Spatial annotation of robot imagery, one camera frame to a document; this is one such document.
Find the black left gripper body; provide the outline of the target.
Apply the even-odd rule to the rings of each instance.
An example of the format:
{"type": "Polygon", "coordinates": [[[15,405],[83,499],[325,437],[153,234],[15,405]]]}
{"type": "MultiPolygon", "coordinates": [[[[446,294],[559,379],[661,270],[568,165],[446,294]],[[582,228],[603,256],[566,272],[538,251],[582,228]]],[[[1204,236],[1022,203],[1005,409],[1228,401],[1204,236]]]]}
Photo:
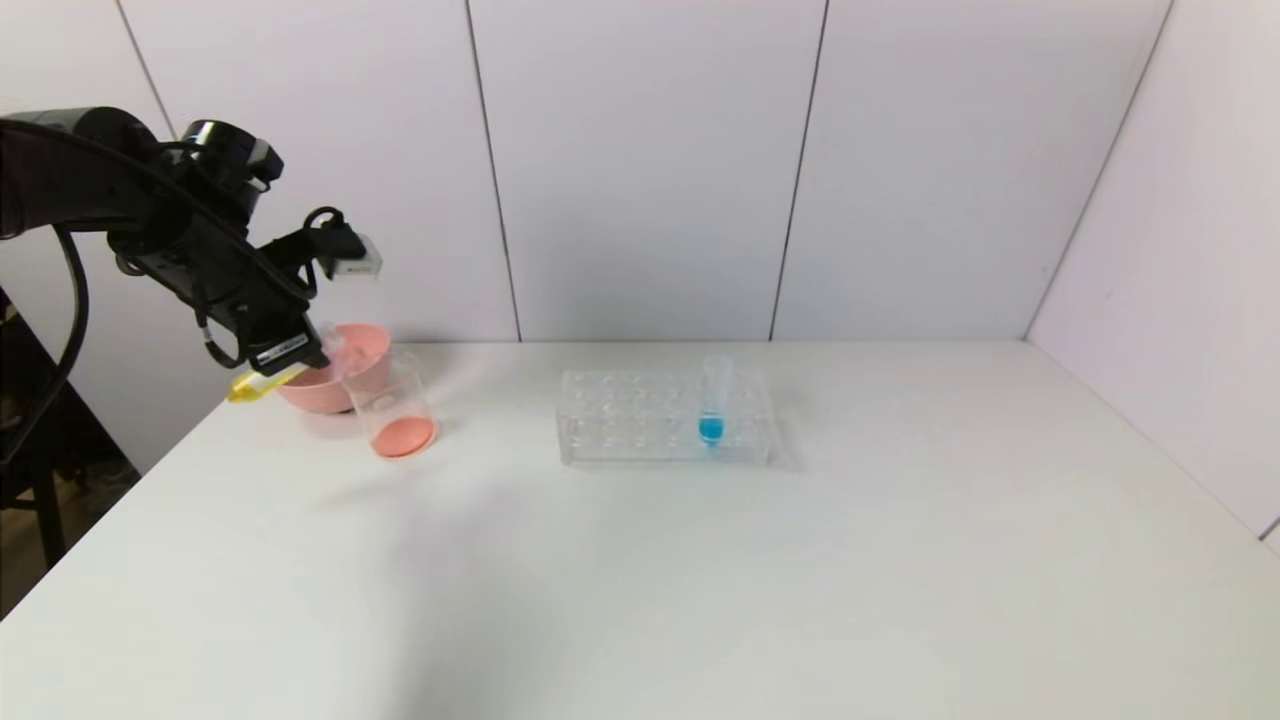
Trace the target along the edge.
{"type": "Polygon", "coordinates": [[[248,270],[229,290],[210,292],[212,277],[191,268],[191,306],[209,356],[225,369],[248,366],[262,375],[283,374],[300,365],[321,341],[308,319],[310,301],[317,293],[314,269],[305,278],[268,278],[260,269],[248,270]]]}

